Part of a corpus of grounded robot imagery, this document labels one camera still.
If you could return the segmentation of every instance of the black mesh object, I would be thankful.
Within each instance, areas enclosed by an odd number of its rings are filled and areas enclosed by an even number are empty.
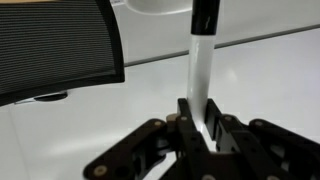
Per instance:
[[[0,3],[0,105],[123,81],[109,0]]]

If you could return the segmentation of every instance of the screw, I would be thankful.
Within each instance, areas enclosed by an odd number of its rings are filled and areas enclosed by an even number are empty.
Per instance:
[[[278,178],[277,176],[268,176],[267,180],[280,180],[280,178]]]
[[[154,123],[154,125],[156,125],[156,126],[160,126],[160,125],[161,125],[161,121],[157,121],[157,122],[155,122],[155,123]]]
[[[226,117],[224,117],[224,119],[227,120],[227,121],[231,121],[232,117],[231,116],[226,116]]]
[[[188,118],[185,117],[185,116],[182,116],[182,117],[181,117],[181,120],[182,120],[182,121],[186,121],[186,120],[188,120]]]
[[[108,171],[108,168],[107,166],[105,165],[100,165],[100,166],[97,166],[94,171],[93,171],[93,174],[96,176],[96,177],[100,177],[100,176],[103,176],[107,173]]]
[[[256,121],[254,124],[255,124],[256,126],[263,126],[263,122],[261,122],[261,121]]]
[[[216,180],[216,178],[214,178],[213,176],[206,174],[204,176],[202,176],[201,180]]]

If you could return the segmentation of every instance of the black marker cap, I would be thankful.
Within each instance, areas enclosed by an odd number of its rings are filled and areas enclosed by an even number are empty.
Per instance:
[[[220,0],[193,0],[191,34],[216,35]]]

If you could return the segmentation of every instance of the mesh grille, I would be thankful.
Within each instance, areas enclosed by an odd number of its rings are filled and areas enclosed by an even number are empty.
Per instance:
[[[106,21],[115,21],[107,5]],[[113,46],[110,28],[118,31],[116,23],[106,26],[96,1],[0,4],[0,95],[123,76],[123,66],[117,66],[123,64],[121,46]]]

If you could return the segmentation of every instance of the white marker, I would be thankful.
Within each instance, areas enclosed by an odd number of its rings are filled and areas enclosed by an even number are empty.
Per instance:
[[[187,99],[200,132],[204,127],[219,5],[220,0],[193,2]]]

